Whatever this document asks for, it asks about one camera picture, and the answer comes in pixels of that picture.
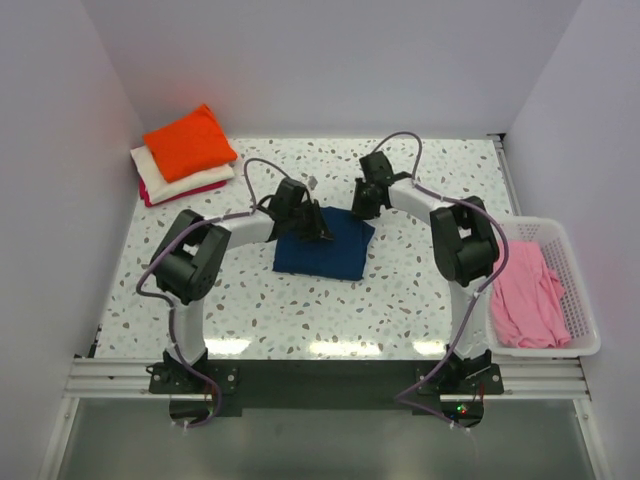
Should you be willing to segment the blue mickey t-shirt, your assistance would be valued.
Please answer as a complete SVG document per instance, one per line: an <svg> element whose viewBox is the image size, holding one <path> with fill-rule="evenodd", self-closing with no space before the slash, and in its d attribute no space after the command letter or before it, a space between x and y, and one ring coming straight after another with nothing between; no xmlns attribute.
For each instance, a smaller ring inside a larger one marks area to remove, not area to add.
<svg viewBox="0 0 640 480"><path fill-rule="evenodd" d="M375 228L348 210L323 207L321 212L334 238L302 241L294 233L287 233L276 242L273 271L335 280L362 280Z"/></svg>

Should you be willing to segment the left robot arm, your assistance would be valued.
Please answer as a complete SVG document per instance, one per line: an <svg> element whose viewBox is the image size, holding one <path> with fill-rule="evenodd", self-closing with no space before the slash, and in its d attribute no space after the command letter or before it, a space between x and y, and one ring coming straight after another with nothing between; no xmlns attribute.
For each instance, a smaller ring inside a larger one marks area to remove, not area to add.
<svg viewBox="0 0 640 480"><path fill-rule="evenodd" d="M217 281L227 251L269 243L289 233L302 241L332 241L318 201L303 183L283 179L276 192L250 210L206 219L185 209L174 219L136 286L147 298L169 306L169 344L163 363L185 392L207 380L208 351L203 335L204 299Z"/></svg>

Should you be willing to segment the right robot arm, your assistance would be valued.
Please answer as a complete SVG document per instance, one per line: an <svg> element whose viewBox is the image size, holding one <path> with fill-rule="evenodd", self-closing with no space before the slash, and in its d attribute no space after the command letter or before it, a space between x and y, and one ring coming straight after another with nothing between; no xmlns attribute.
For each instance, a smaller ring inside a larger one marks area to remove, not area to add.
<svg viewBox="0 0 640 480"><path fill-rule="evenodd" d="M381 151L362 157L360 166L363 176L356 180L352 213L373 220L383 208L395 209L427 224L435 265L450 288L452 331L444 357L402 393L413 393L433 379L446 381L456 392L469 392L492 364L492 352L481 349L471 323L475 307L486 305L481 295L504 269L495 263L509 258L504 231L480 198L439 195L410 173L395 173Z"/></svg>

